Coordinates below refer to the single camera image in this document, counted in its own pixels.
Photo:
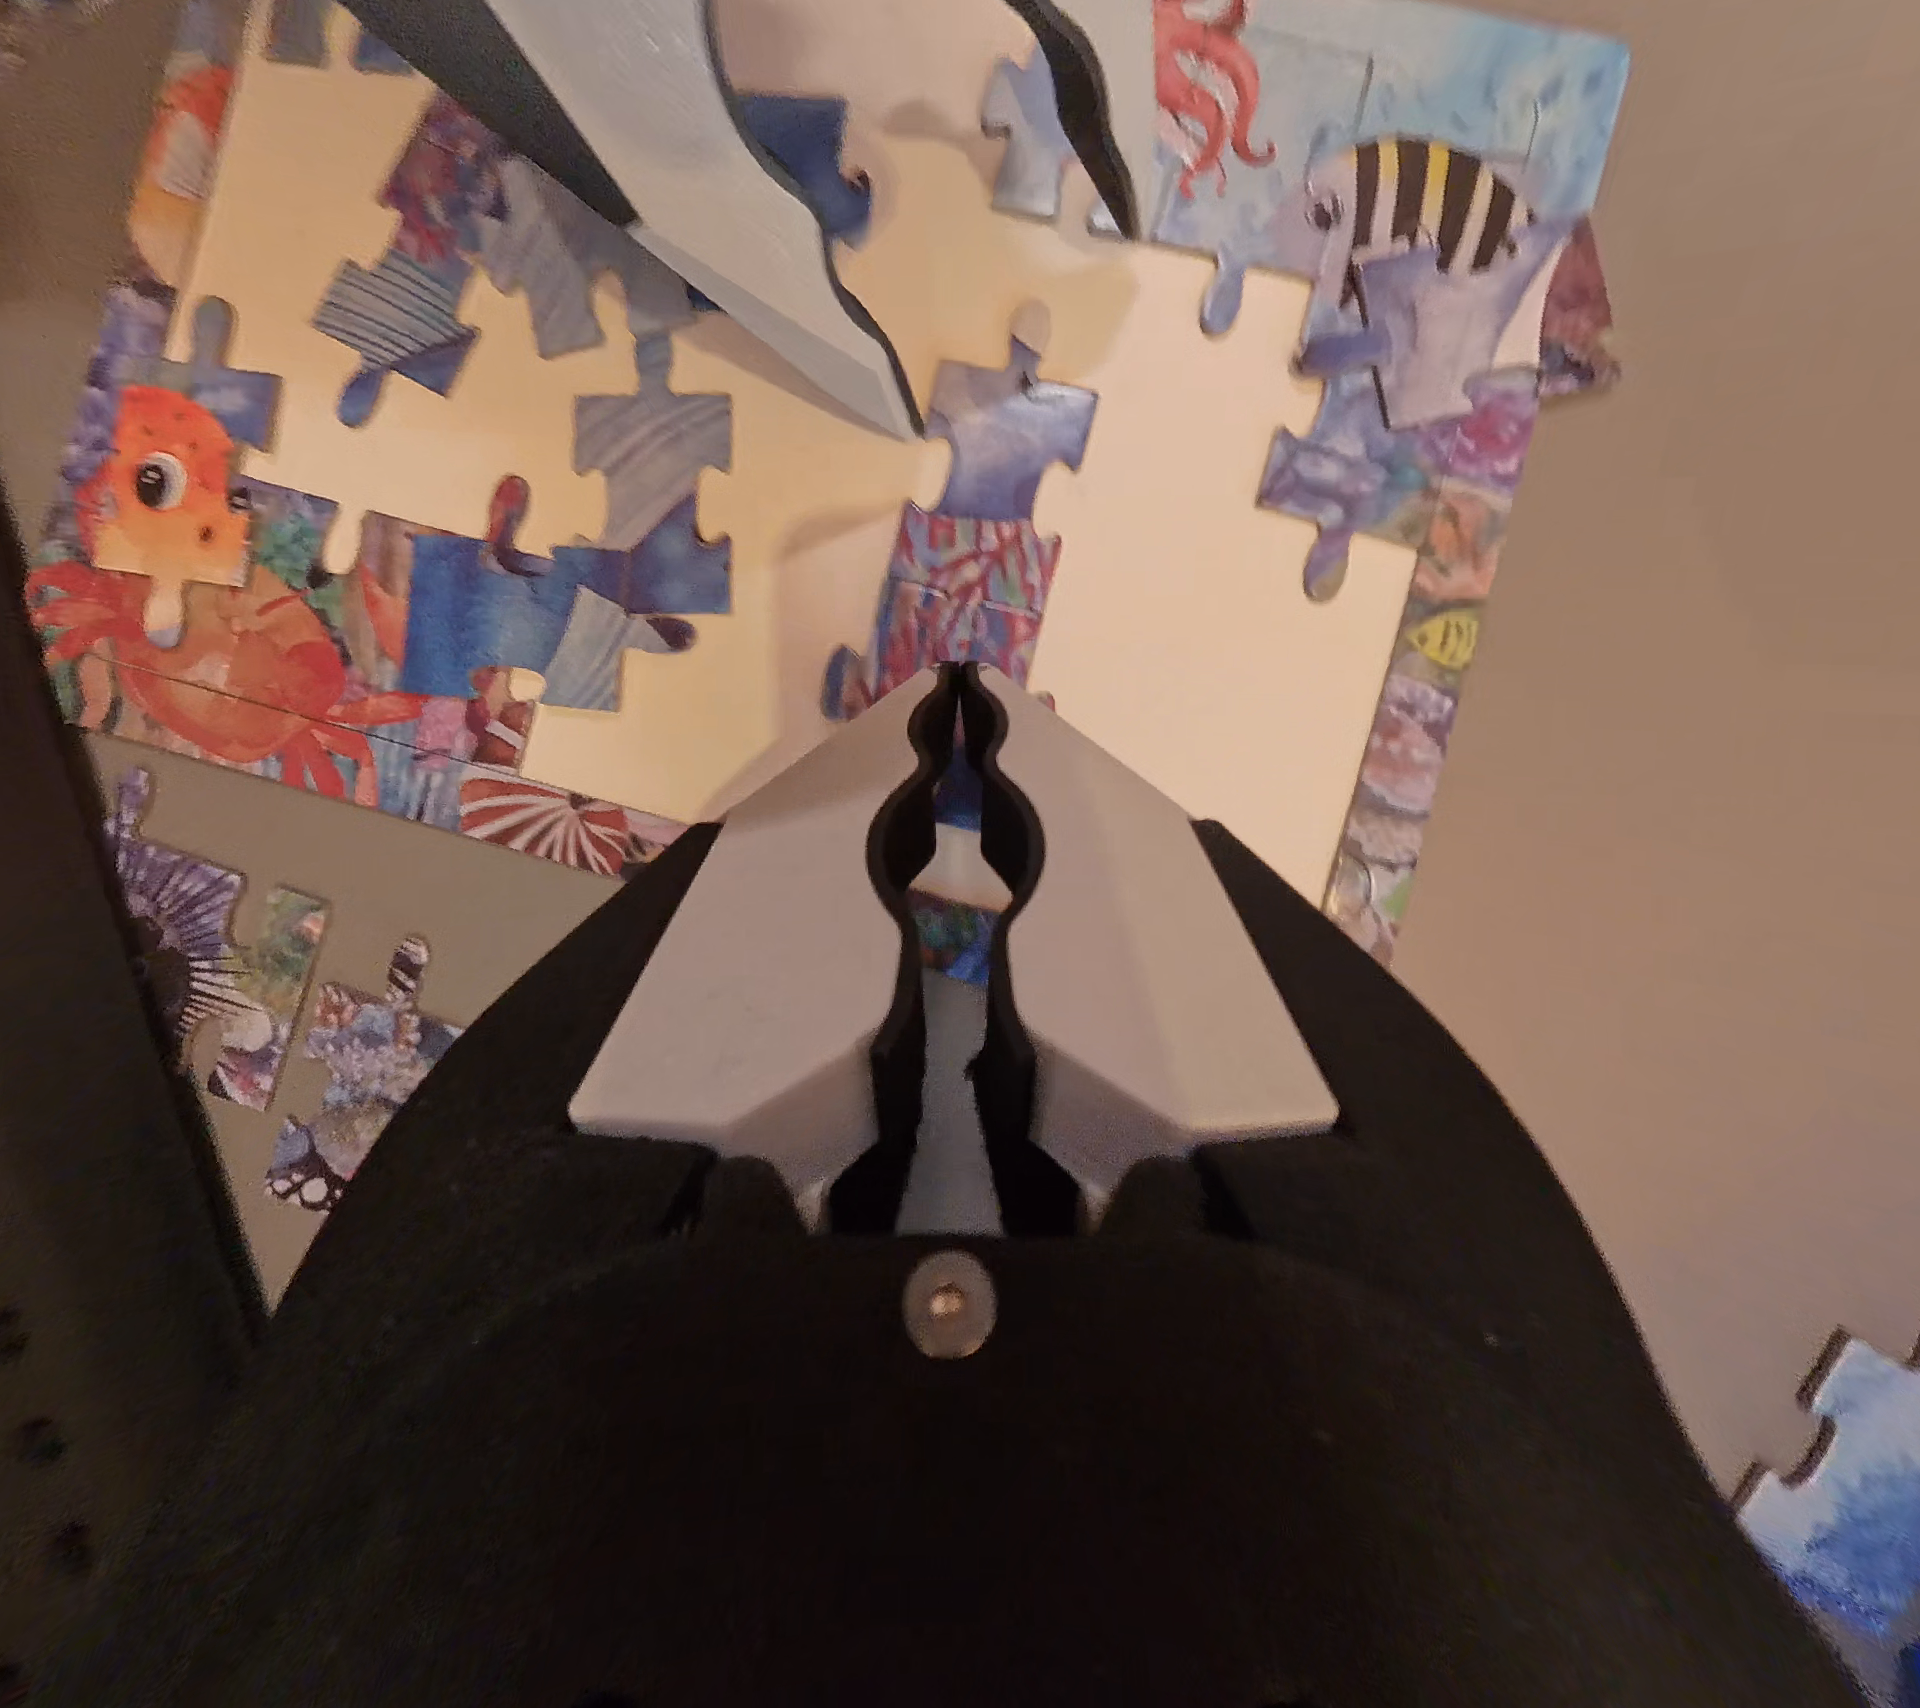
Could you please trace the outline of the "blue watercolour puzzle piece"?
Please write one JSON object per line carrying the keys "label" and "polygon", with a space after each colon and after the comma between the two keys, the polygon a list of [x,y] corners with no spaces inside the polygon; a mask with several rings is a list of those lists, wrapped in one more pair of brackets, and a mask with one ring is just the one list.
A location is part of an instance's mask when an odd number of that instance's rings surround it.
{"label": "blue watercolour puzzle piece", "polygon": [[633,556],[596,543],[521,556],[488,539],[413,534],[395,687],[472,696],[481,669],[532,669],[545,705],[612,713],[625,653],[679,657],[697,643],[684,611],[625,602]]}

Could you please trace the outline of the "pale striped puzzle piece with fin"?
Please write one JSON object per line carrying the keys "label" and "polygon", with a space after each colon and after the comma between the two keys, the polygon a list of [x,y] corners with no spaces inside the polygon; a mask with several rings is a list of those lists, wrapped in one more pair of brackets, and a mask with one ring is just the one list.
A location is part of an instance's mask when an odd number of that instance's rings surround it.
{"label": "pale striped puzzle piece with fin", "polygon": [[633,338],[671,334],[697,319],[697,290],[632,231],[592,211],[568,188],[504,158],[498,211],[481,223],[481,270],[498,295],[521,295],[537,355],[606,344],[596,288],[612,278]]}

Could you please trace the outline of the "dark blue puzzle piece with eye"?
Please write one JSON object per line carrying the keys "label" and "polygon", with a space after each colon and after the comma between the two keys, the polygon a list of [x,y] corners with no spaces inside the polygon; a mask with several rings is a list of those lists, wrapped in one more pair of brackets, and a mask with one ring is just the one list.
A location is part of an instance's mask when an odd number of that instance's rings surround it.
{"label": "dark blue puzzle piece with eye", "polygon": [[862,246],[872,226],[872,179],[842,158],[849,100],[799,93],[744,93],[738,115],[747,134],[802,193],[821,231]]}

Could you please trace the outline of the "octopus arms puzzle piece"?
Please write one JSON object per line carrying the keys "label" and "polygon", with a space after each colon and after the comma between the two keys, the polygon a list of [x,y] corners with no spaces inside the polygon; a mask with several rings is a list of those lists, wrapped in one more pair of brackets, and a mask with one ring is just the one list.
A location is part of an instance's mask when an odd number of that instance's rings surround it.
{"label": "octopus arms puzzle piece", "polygon": [[1042,45],[1035,45],[1020,62],[994,62],[979,128],[1003,142],[994,207],[1057,226],[1066,181],[1072,169],[1083,169],[1083,152],[1060,122],[1057,79]]}

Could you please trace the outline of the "striped purple puzzle piece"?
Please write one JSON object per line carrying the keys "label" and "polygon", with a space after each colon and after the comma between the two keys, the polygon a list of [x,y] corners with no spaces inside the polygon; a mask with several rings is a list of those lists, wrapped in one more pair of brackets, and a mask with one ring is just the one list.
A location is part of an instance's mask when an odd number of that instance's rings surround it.
{"label": "striped purple puzzle piece", "polygon": [[1352,322],[1318,322],[1296,369],[1365,374],[1381,422],[1418,430],[1474,408],[1474,382],[1524,374],[1541,401],[1605,389],[1619,378],[1610,301],[1592,216],[1553,216],[1489,270],[1440,270],[1440,253],[1365,260]]}

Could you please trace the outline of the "wide blue striped puzzle piece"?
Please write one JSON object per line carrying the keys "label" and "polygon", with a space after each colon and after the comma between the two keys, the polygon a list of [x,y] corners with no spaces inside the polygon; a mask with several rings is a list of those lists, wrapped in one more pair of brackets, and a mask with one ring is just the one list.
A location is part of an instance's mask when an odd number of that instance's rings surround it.
{"label": "wide blue striped puzzle piece", "polygon": [[[266,62],[325,69],[334,55],[334,0],[270,0]],[[413,64],[363,27],[352,27],[348,64],[356,75],[413,79]]]}

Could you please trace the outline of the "purple urchin puzzle piece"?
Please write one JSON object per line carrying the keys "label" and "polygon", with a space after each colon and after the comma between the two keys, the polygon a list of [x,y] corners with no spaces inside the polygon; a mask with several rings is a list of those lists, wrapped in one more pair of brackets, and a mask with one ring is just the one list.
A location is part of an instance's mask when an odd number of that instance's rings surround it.
{"label": "purple urchin puzzle piece", "polygon": [[275,888],[253,939],[234,935],[249,879],[148,840],[153,775],[128,770],[105,818],[139,985],[157,1014],[164,1061],[185,1075],[204,1036],[204,1092],[270,1114],[293,1061],[329,904]]}

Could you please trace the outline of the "orange crab puzzle piece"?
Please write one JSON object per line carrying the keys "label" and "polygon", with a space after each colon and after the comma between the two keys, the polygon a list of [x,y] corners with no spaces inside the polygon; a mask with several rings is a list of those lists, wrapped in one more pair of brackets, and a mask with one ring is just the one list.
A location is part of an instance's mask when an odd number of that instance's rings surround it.
{"label": "orange crab puzzle piece", "polygon": [[169,648],[148,637],[130,573],[53,561],[26,592],[63,713],[95,734],[270,764],[297,790],[372,803],[372,734],[425,713],[425,696],[363,687],[311,602],[266,564],[242,585],[193,585]]}

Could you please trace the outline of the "whale eye puzzle piece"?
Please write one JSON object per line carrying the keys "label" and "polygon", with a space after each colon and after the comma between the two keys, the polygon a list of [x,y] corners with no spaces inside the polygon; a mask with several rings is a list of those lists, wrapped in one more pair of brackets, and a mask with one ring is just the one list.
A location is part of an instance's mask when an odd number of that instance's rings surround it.
{"label": "whale eye puzzle piece", "polygon": [[943,362],[925,401],[925,433],[948,444],[943,517],[1035,520],[1042,479],[1083,470],[1099,395],[1042,374],[1050,309],[1026,301],[1003,364]]}

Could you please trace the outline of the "sea print puzzle tray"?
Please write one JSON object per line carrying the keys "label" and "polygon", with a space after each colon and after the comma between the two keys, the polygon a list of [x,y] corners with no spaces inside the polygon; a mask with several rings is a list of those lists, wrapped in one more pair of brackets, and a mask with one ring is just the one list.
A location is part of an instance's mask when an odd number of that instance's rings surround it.
{"label": "sea print puzzle tray", "polygon": [[[163,96],[130,204],[163,290],[109,304],[39,564],[93,564],[78,484],[105,455],[113,362],[181,355],[193,309],[222,295],[229,364],[284,378],[275,449],[242,455],[253,569],[311,602],[363,687],[400,693],[413,534],[521,556],[601,539],[608,492],[574,470],[574,401],[633,389],[633,334],[606,278],[606,344],[537,355],[526,301],[480,256],[454,395],[393,378],[370,425],[343,425],[356,351],[311,314],[343,260],[395,246],[376,193],[436,87],[270,64],[266,15],[234,54],[179,62]],[[1233,818],[1298,888],[1347,862],[1398,913],[1477,615],[1418,601],[1418,551],[1369,534],[1341,592],[1308,601],[1314,520],[1256,501],[1277,430],[1308,433],[1330,389],[1296,369],[1304,334],[1352,319],[1304,278],[1250,273],[1239,322],[1203,334],[1211,260],[1157,242],[1157,211],[1143,242],[1116,241],[1083,169],[1057,226],[999,211],[1003,142],[979,115],[994,62],[1030,54],[999,0],[715,0],[715,17],[747,93],[849,100],[842,158],[872,179],[872,226],[840,263],[897,330],[919,414],[948,355],[1003,364],[1026,301],[1050,309],[1042,374],[1099,395],[1083,470],[1057,464],[1035,502],[1066,549],[1030,687],[1184,807]],[[1179,108],[1179,54],[1269,27],[1394,62],[1477,132],[1496,132],[1489,100],[1536,100],[1536,226],[1595,207],[1629,75],[1618,41],[1432,0],[1161,0],[1157,17],[1161,108]],[[675,389],[733,405],[733,464],[697,496],[700,534],[733,543],[733,609],[687,615],[679,657],[625,653],[612,713],[545,705],[532,669],[425,696],[413,726],[372,734],[363,807],[612,879],[889,693],[888,564],[904,502],[938,501],[948,444],[849,425],[700,295],[671,334]]]}

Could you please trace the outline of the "coral and purple puzzle piece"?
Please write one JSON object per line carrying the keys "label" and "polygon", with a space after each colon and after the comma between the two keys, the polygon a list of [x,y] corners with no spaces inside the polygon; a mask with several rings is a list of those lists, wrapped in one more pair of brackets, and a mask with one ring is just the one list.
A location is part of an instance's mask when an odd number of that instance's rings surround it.
{"label": "coral and purple puzzle piece", "polygon": [[376,204],[395,211],[395,253],[425,270],[480,260],[508,216],[508,158],[514,147],[492,128],[436,93],[376,193]]}

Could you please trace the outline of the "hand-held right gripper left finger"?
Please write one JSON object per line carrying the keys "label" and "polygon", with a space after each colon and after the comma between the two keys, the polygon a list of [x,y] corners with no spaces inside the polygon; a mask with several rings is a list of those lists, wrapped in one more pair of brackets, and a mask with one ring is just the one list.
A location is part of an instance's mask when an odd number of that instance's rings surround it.
{"label": "hand-held right gripper left finger", "polygon": [[584,1134],[766,1161],[897,1209],[925,1114],[919,935],[962,669],[913,674],[724,814],[584,1075]]}

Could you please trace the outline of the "striped dark blue puzzle piece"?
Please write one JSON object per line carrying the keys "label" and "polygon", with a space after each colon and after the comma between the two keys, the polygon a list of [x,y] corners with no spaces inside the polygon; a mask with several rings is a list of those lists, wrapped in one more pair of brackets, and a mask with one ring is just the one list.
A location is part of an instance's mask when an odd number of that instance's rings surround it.
{"label": "striped dark blue puzzle piece", "polygon": [[574,470],[601,475],[608,517],[584,585],[632,615],[724,615],[733,543],[700,534],[700,479],[733,464],[733,405],[675,389],[675,334],[633,338],[632,395],[574,401]]}

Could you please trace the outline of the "striped fish puzzle piece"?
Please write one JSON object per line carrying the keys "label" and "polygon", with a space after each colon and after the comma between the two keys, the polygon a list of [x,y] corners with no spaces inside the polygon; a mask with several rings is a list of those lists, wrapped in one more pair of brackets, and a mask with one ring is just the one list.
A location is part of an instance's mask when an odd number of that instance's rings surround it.
{"label": "striped fish puzzle piece", "polygon": [[[1203,62],[1231,62],[1233,33],[1211,33]],[[1524,188],[1541,103],[1489,100],[1477,118],[1444,103],[1402,64],[1377,62],[1360,132],[1347,147],[1308,163],[1308,181],[1250,241],[1211,253],[1197,304],[1203,334],[1239,322],[1250,273],[1291,273],[1318,288],[1320,309],[1352,314],[1352,273],[1365,260],[1440,253],[1440,270],[1489,270],[1536,226],[1536,195]]]}

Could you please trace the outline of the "purple pink coral puzzle piece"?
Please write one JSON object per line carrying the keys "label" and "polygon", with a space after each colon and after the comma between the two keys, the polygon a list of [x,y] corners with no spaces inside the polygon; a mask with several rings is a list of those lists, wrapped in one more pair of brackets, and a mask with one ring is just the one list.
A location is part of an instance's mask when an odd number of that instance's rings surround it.
{"label": "purple pink coral puzzle piece", "polygon": [[1308,601],[1341,592],[1355,534],[1418,551],[1418,601],[1486,601],[1536,408],[1536,378],[1498,369],[1468,382],[1461,419],[1391,430],[1373,378],[1332,378],[1308,433],[1277,430],[1256,496],[1314,520]]}

